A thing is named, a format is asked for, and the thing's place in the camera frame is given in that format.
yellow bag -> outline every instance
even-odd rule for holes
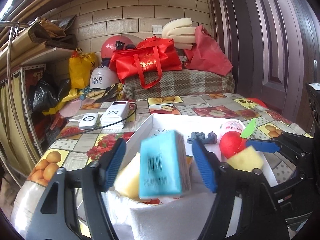
[[[90,84],[92,70],[97,65],[96,54],[84,54],[80,48],[69,59],[69,74],[71,87],[84,89]]]

plaid blanket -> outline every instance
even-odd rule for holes
[[[144,73],[145,82],[149,84],[158,78],[157,72]],[[143,89],[139,76],[125,80],[123,93],[126,99],[158,98],[170,96],[187,96],[214,93],[234,93],[235,81],[232,73],[219,76],[215,73],[187,70],[165,71],[160,82],[150,89]]]

door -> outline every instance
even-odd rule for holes
[[[287,119],[296,121],[300,106],[306,104],[302,95],[304,83],[311,78],[307,69],[311,68],[313,73],[313,61],[319,57],[315,27],[319,22],[314,22],[307,1],[219,1],[228,17],[228,34],[224,36],[229,46],[226,48],[225,40],[223,44],[234,66],[237,93],[259,98]]]

fruit-patterned tablecloth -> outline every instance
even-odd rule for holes
[[[149,98],[136,100],[135,103],[138,106],[137,111],[126,121],[123,129],[99,129],[68,139],[59,139],[49,147],[22,186],[14,203],[11,223],[23,237],[26,237],[37,203],[58,167],[65,167],[68,171],[76,170],[92,160],[98,160],[103,152],[112,148],[119,137],[128,140],[152,113],[232,118],[240,120],[245,126],[252,118],[256,118],[256,129],[253,133],[256,139],[277,137],[281,130],[310,137],[297,124],[239,94]],[[84,105],[76,115],[104,112],[111,104],[112,102]],[[69,122],[59,136],[79,132],[78,124]],[[287,180],[295,166],[279,153],[264,154],[278,183]],[[76,194],[78,206],[82,201],[81,190],[77,190]]]

cardboard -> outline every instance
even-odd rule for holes
[[[224,156],[221,156],[219,149],[219,136],[220,126],[228,121],[236,121],[244,125],[236,119],[224,119],[214,117],[200,117],[188,115],[175,115],[175,114],[152,114],[145,122],[135,131],[131,138],[127,141],[127,150],[120,170],[123,169],[134,158],[137,152],[140,152],[140,142],[150,136],[156,136],[160,133],[169,130],[176,130],[181,133],[184,138],[186,154],[192,155],[192,145],[187,143],[187,139],[191,137],[191,132],[204,132],[206,135],[213,131],[218,136],[218,143],[215,145],[206,144],[205,147],[208,151],[215,153],[220,161],[226,161]],[[258,152],[263,159],[262,172],[269,182],[270,186],[278,185],[276,178],[262,152]]]

